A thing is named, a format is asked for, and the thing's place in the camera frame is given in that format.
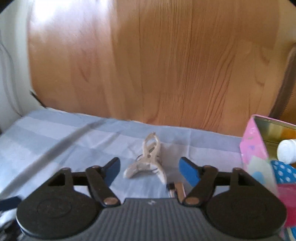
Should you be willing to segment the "pink macaron biscuit tin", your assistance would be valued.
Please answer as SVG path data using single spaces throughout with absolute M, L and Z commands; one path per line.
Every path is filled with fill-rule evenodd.
M 260 115 L 251 116 L 239 145 L 243 168 L 279 198 L 271 161 L 279 161 L 281 141 L 295 139 L 295 125 Z M 284 240 L 295 240 L 295 227 L 285 227 Z

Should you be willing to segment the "white cap vitamin bottle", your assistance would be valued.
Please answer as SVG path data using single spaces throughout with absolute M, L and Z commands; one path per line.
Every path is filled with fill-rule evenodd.
M 296 162 L 295 139 L 283 140 L 277 147 L 277 158 L 285 164 L 291 165 Z

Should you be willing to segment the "blue polka dot bow headband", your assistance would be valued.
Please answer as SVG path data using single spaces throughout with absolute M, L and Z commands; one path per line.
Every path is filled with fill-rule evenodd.
M 293 166 L 280 161 L 271 161 L 277 184 L 295 184 L 296 170 Z

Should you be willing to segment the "magenta red gift box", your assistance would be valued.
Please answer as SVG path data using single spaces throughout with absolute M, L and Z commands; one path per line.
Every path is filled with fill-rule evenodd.
M 277 186 L 279 199 L 286 206 L 287 209 L 287 221 L 285 227 L 295 227 L 296 216 L 296 196 L 295 196 L 295 184 L 285 183 Z

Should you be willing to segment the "black tape strip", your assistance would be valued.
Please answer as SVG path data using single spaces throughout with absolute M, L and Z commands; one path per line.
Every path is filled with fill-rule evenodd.
M 36 99 L 40 106 L 42 106 L 43 108 L 47 108 L 47 106 L 39 99 L 39 97 L 37 97 L 37 95 L 34 92 L 30 91 L 30 95 L 34 97 L 34 99 Z

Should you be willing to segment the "wood pattern headboard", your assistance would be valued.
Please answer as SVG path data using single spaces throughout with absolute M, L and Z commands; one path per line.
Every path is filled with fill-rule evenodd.
M 295 43 L 289 1 L 34 1 L 33 89 L 50 108 L 243 134 Z

